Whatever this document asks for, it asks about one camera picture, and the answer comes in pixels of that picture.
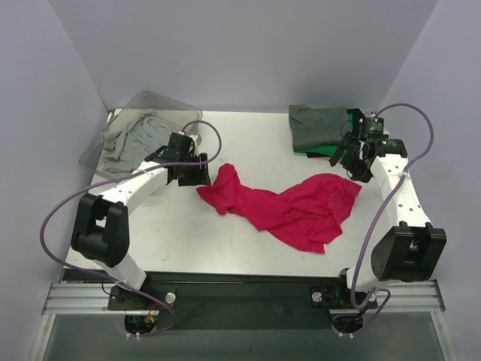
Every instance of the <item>crumpled towel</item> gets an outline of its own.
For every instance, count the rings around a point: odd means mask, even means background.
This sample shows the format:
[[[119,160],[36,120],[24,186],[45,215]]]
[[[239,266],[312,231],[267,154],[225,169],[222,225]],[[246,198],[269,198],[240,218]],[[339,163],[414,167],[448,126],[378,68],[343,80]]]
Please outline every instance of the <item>crumpled towel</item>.
[[[197,192],[219,214],[243,216],[297,250],[324,253],[324,244],[342,233],[340,224],[351,214],[359,190],[335,174],[314,175],[281,194],[256,190],[243,186],[226,163],[214,183]]]
[[[111,173],[134,171],[146,156],[168,144],[172,132],[180,130],[180,126],[159,115],[158,111],[142,113],[121,131],[104,135],[105,170]]]

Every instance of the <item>green cloth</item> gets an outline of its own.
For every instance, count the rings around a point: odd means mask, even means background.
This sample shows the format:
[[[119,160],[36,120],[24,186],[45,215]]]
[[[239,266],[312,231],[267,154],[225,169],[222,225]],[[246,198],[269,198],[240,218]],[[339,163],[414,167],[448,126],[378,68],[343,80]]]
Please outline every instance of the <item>green cloth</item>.
[[[349,121],[350,121],[350,128],[352,129],[352,114],[348,114]],[[326,156],[331,156],[336,151],[338,144],[326,144],[326,145],[319,145],[318,147],[308,147],[308,148],[301,148],[294,150],[295,153],[318,153],[318,154],[325,154]]]

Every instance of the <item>black metal frame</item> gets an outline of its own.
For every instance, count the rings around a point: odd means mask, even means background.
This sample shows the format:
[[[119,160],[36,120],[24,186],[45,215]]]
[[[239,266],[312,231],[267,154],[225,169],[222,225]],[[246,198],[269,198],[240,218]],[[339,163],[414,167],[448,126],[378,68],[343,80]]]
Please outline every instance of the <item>black metal frame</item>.
[[[162,301],[167,293],[175,294],[171,305],[178,317],[175,329],[330,329],[328,309],[352,309],[343,275],[315,278],[150,272],[148,277],[149,294]],[[63,279],[100,281],[74,270],[65,270]],[[313,299],[315,292],[321,293],[322,301]],[[118,286],[110,293],[109,310],[148,310],[153,305]],[[365,293],[356,295],[360,301],[365,297]],[[372,302],[368,307],[376,306]],[[171,316],[160,308],[157,326],[170,322]]]

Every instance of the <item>gray cloth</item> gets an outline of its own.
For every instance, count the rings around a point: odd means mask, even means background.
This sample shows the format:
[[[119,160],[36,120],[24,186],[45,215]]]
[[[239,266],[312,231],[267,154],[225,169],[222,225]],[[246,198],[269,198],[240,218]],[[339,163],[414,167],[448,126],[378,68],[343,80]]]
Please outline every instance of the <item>gray cloth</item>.
[[[290,105],[292,148],[339,144],[340,128],[348,120],[346,108],[312,109],[306,105]]]
[[[146,156],[168,144],[172,132],[180,130],[155,111],[143,113],[121,132],[104,135],[105,170],[111,173],[134,171]]]

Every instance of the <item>folded cloth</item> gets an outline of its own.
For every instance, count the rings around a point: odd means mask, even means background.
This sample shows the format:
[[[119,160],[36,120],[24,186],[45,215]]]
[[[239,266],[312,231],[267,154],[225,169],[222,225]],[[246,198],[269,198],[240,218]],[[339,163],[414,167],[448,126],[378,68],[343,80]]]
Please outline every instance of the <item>folded cloth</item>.
[[[134,171],[146,156],[168,144],[172,132],[180,129],[157,111],[142,113],[122,130],[104,135],[104,169],[111,173]]]
[[[304,153],[312,152],[307,149],[313,147],[335,148],[342,140],[340,129],[348,121],[346,108],[312,109],[306,105],[290,105],[292,149]]]
[[[219,169],[211,186],[197,189],[219,214],[247,218],[259,231],[297,250],[324,253],[324,244],[342,233],[361,186],[335,174],[314,175],[281,194],[245,187],[232,164]]]

